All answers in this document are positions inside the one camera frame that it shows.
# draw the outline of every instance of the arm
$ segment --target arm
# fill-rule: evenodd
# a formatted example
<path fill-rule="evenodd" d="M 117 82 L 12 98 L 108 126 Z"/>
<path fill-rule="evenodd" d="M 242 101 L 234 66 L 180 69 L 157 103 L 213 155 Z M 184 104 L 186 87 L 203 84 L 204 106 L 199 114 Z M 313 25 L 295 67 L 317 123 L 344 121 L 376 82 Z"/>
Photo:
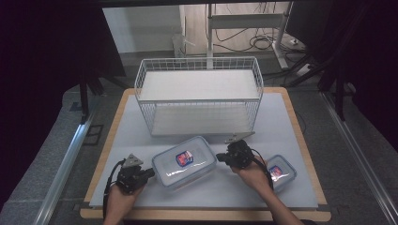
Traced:
<path fill-rule="evenodd" d="M 125 194 L 119 186 L 111 186 L 104 225 L 116 225 L 129 213 L 135 204 L 138 195 L 144 187 L 135 190 L 132 194 Z"/>
<path fill-rule="evenodd" d="M 288 209 L 281 200 L 279 200 L 278 196 L 273 192 L 271 187 L 268 184 L 268 180 L 264 175 L 264 172 L 260 169 L 257 164 L 252 162 L 245 169 L 238 169 L 235 167 L 231 167 L 232 171 L 240 176 L 242 180 L 248 185 L 250 188 L 253 188 L 260 197 L 266 202 L 269 210 L 274 217 L 274 220 L 280 224 L 288 224 L 288 225 L 296 225 L 303 223 Z"/>

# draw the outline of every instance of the container lid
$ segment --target container lid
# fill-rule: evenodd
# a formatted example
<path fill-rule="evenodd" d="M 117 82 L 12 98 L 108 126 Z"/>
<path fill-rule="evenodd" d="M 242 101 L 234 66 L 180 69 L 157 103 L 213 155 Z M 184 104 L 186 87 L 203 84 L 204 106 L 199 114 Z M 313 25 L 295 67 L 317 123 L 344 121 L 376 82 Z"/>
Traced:
<path fill-rule="evenodd" d="M 275 155 L 270 158 L 267 167 L 276 192 L 292 182 L 297 176 L 297 172 L 293 166 L 281 155 Z"/>
<path fill-rule="evenodd" d="M 176 147 L 157 154 L 152 158 L 152 166 L 167 188 L 190 182 L 203 172 L 214 168 L 215 158 L 208 143 L 197 136 Z"/>

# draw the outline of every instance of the plastic food container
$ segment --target plastic food container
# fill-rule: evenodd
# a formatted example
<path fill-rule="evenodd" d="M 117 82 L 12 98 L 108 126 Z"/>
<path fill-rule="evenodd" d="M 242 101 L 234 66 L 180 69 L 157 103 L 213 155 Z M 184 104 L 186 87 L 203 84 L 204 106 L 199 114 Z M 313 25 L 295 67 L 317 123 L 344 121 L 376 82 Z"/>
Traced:
<path fill-rule="evenodd" d="M 162 185 L 175 190 L 212 171 L 217 163 L 207 141 L 200 136 L 152 158 L 152 167 Z"/>
<path fill-rule="evenodd" d="M 268 159 L 267 168 L 271 174 L 275 192 L 281 191 L 297 176 L 293 166 L 281 155 L 275 155 Z"/>

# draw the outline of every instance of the wire basket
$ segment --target wire basket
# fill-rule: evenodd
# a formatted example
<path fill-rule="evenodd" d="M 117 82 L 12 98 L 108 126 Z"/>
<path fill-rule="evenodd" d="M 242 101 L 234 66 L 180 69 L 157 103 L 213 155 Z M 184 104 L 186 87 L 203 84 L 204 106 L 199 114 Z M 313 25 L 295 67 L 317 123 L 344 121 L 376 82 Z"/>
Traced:
<path fill-rule="evenodd" d="M 263 96 L 254 57 L 145 59 L 135 96 L 151 135 L 253 131 Z"/>

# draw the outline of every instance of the white wall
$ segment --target white wall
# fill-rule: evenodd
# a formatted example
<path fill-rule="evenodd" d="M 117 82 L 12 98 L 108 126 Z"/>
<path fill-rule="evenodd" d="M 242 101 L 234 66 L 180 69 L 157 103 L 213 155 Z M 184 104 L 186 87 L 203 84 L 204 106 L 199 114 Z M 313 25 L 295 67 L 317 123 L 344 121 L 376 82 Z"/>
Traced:
<path fill-rule="evenodd" d="M 119 53 L 172 51 L 181 33 L 179 6 L 104 8 Z"/>

